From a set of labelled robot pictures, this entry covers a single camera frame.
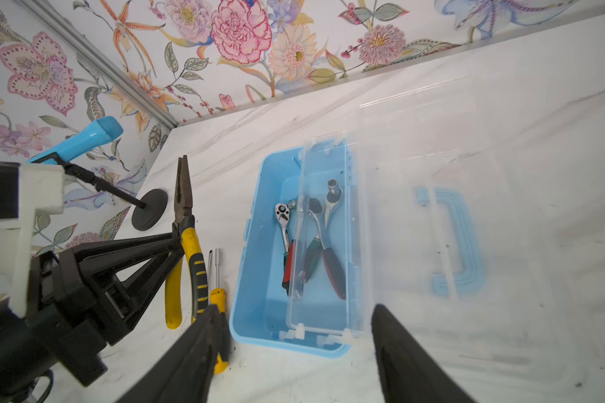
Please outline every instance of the black round base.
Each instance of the black round base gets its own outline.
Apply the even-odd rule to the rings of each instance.
[[[168,204],[168,194],[162,189],[153,189],[141,198],[146,208],[135,207],[132,212],[132,226],[139,231],[152,228],[159,221]]]

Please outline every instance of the screwdriver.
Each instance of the screwdriver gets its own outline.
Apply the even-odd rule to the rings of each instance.
[[[221,334],[222,343],[220,343],[220,351],[217,354],[217,362],[215,363],[214,373],[222,373],[225,371],[226,367],[228,367],[228,356],[231,350],[231,331],[228,327],[228,322],[226,322],[226,291],[221,287],[220,283],[220,248],[215,249],[215,288],[211,291],[210,294],[210,302],[212,304],[217,305],[217,309],[220,311],[223,320],[224,330]]]

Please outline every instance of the clear plastic lid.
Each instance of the clear plastic lid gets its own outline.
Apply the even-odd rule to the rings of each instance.
[[[486,380],[549,389],[577,369],[580,327],[552,291],[548,243],[487,113],[463,78],[364,104],[356,132],[305,144],[288,326],[348,343],[384,304],[438,362]],[[331,179],[343,198],[321,247],[340,262],[345,299],[325,255],[308,257],[319,229],[309,200],[324,218]]]

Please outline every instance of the orange lily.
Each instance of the orange lily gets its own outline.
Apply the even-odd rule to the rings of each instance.
[[[178,100],[165,93],[164,89],[158,87],[152,83],[150,75],[147,72],[133,73],[127,71],[126,74],[130,77],[142,90],[144,90],[152,99],[155,101],[161,109],[168,112],[169,104],[180,104]],[[117,87],[114,87],[108,95],[115,101],[121,102],[121,117],[135,115],[137,122],[137,131],[139,137],[142,137],[144,130],[148,127],[150,114],[146,113],[143,109],[137,108],[136,103],[130,100],[125,92],[121,91]]]
[[[126,4],[123,6],[123,10],[121,10],[121,13],[117,17],[117,15],[114,14],[114,11],[112,10],[112,7],[110,7],[108,2],[106,0],[100,0],[101,4],[103,4],[103,7],[105,7],[106,11],[110,14],[110,17],[112,17],[112,19],[115,21],[116,28],[114,29],[114,38],[113,38],[114,46],[119,51],[119,54],[121,55],[121,58],[123,59],[123,62],[126,64],[126,69],[128,69],[128,61],[126,60],[126,57],[123,55],[123,52],[121,52],[119,43],[123,44],[123,47],[125,47],[125,49],[127,51],[130,49],[130,43],[129,43],[128,38],[132,39],[133,41],[135,41],[136,44],[138,44],[139,48],[141,48],[141,51],[143,52],[143,54],[146,55],[146,58],[150,62],[150,67],[152,67],[152,71],[155,71],[155,67],[152,64],[150,55],[148,55],[148,51],[141,44],[141,42],[139,42],[139,40],[132,33],[131,30],[155,31],[160,28],[163,28],[164,25],[166,25],[166,24],[164,24],[164,25],[146,25],[146,24],[138,24],[138,23],[129,23],[128,22],[128,7],[130,4],[130,1],[132,1],[132,0],[128,0],[126,2]]]

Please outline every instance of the black cable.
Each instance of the black cable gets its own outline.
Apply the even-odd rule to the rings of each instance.
[[[51,392],[51,387],[54,384],[54,373],[51,372],[51,369],[48,369],[40,376],[47,376],[49,378],[49,385],[47,385],[45,391],[42,393],[42,395],[40,395],[40,398],[36,400],[36,403],[43,403],[47,399],[47,397],[49,396],[49,392]]]

